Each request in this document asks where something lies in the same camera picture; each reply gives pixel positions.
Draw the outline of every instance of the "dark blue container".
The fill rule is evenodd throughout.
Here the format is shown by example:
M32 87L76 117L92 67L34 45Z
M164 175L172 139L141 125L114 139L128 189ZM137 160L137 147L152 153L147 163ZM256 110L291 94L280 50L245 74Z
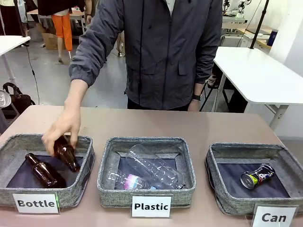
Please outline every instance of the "dark blue container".
M270 37L268 39L268 42L267 42L267 46L272 46L274 44L277 34L278 34L278 30L275 30L275 29L272 30Z

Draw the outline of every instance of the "gray fabric basket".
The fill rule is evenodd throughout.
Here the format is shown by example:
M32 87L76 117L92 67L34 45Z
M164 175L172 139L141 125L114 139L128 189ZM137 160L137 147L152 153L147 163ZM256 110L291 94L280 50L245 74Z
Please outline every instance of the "gray fabric basket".
M289 198L236 198L231 196L219 170L222 164L262 164L269 163L276 171L282 187ZM251 215L255 204L299 205L298 212L303 211L303 168L297 159L280 145L214 143L206 155L206 169L219 209L227 215ZM240 183L239 175L234 183ZM266 190L268 183L258 186Z
M43 194L56 192L60 208L74 207L79 204L95 160L92 139L89 137L78 137L75 155L83 157L83 160L76 180L71 186L62 189L7 187L23 164L27 153L48 155L41 137L40 134L14 135L0 148L0 206L14 206L15 202L12 195L14 193Z
M142 144L164 159L173 159L176 169L185 179L187 189L181 190L114 190L115 185L108 182L106 174L109 170L117 172L120 158L125 157L129 149ZM103 207L129 208L133 196L171 196L172 208L190 207L192 195L196 187L196 177L189 155L188 146L182 138L165 137L114 137L107 141L101 166L98 173L97 187Z

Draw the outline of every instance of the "person's left hand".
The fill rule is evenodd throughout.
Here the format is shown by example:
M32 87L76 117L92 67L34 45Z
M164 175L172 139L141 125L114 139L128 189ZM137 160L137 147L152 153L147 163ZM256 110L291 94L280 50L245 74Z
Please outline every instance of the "person's left hand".
M88 25L91 23L91 15L86 16L86 22Z
M200 102L199 100L193 99L191 100L188 111L198 112L200 110Z

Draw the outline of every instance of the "white label sign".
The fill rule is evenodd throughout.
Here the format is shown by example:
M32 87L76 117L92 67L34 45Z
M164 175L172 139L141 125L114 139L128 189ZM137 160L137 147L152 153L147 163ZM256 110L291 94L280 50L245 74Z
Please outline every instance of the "white label sign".
M13 194L19 213L57 214L55 194Z
M171 197L133 196L133 217L169 218Z
M289 227L297 207L258 206L252 227Z

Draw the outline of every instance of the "jacket zipper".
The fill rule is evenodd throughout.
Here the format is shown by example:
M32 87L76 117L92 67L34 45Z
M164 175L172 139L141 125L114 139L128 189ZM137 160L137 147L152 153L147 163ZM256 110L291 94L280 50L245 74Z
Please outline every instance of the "jacket zipper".
M172 14L170 16L170 20L169 20L169 40L168 40L167 56L166 56L166 62L165 62L165 76L164 76L164 84L163 84L163 92L162 92L162 109L163 109L163 105L164 105L167 66L169 63L169 45L170 45L170 34L171 34L171 24L172 24L172 15L173 14L174 14L174 12L172 12Z

